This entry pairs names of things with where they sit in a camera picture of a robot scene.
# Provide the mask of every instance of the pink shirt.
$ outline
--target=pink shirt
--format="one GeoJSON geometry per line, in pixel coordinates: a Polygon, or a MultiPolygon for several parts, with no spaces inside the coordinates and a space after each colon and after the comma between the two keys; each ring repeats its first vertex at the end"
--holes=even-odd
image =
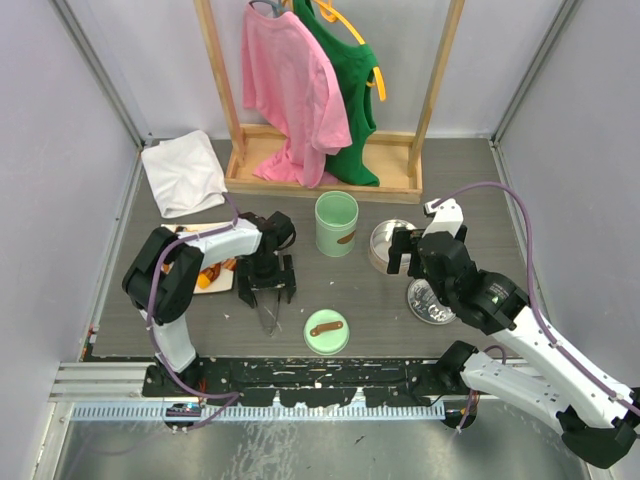
{"type": "Polygon", "coordinates": [[[351,145],[335,71],[311,32],[292,12],[277,18],[251,5],[242,35],[243,104],[286,135],[283,147],[253,172],[306,187],[337,183],[325,155],[351,145]]]}

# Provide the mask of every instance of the green shirt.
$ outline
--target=green shirt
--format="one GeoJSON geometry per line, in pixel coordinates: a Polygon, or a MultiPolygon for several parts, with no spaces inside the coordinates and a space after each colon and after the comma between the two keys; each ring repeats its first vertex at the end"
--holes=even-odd
{"type": "Polygon", "coordinates": [[[327,155],[325,170],[345,183],[377,187],[380,180],[363,165],[362,151],[367,138],[376,130],[367,81],[373,79],[378,60],[369,45],[347,45],[326,30],[316,20],[311,0],[293,0],[293,11],[329,57],[349,119],[352,144],[337,155],[327,155]]]}

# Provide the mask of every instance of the wooden table surface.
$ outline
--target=wooden table surface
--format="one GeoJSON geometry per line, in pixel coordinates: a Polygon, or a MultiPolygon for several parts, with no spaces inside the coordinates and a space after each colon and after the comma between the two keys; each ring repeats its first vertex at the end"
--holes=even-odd
{"type": "MultiPolygon", "coordinates": [[[[230,142],[214,142],[214,148],[225,167],[230,142]]],[[[468,183],[499,180],[488,142],[483,139],[427,140],[422,158],[424,201],[468,183]]],[[[349,322],[351,338],[340,356],[436,358],[455,340],[479,348],[491,343],[459,320],[445,326],[420,322],[407,306],[406,290],[411,279],[383,275],[371,265],[368,242],[376,225],[401,218],[423,227],[426,221],[421,205],[360,202],[356,246],[347,256],[333,259],[315,246],[315,199],[257,195],[233,198],[241,211],[268,217],[280,210],[291,217],[298,232],[295,245],[289,249],[298,291],[290,305],[280,305],[280,327],[271,338],[263,333],[257,312],[241,302],[235,290],[197,296],[187,311],[187,323],[201,355],[312,356],[302,329],[309,315],[323,308],[339,311],[349,322]]],[[[457,200],[469,227],[469,252],[478,267],[501,272],[525,287],[524,265],[504,195],[495,189],[479,189],[457,200]]],[[[162,219],[143,175],[111,278],[94,355],[152,354],[140,314],[120,287],[151,230],[161,223],[210,223],[230,217],[229,207],[220,206],[177,220],[162,219]]]]}

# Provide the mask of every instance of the wooden rack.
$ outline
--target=wooden rack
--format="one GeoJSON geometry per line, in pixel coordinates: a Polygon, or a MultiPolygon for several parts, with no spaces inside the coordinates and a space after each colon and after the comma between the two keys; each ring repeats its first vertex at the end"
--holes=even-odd
{"type": "Polygon", "coordinates": [[[379,179],[379,187],[339,185],[306,188],[297,183],[268,182],[253,175],[255,168],[277,152],[284,135],[270,125],[240,124],[210,0],[194,0],[209,54],[220,102],[229,127],[233,151],[225,182],[231,192],[295,197],[318,197],[328,190],[343,190],[358,200],[419,203],[422,197],[422,144],[451,52],[464,0],[450,0],[438,52],[431,71],[422,113],[415,133],[375,132],[364,149],[364,164],[379,179]]]}

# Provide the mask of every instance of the green cup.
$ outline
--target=green cup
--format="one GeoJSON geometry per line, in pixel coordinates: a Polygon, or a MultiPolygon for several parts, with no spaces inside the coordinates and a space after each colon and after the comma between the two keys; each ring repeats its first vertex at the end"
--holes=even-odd
{"type": "Polygon", "coordinates": [[[355,245],[358,202],[348,193],[323,193],[316,202],[316,245],[328,257],[342,257],[355,245]]]}

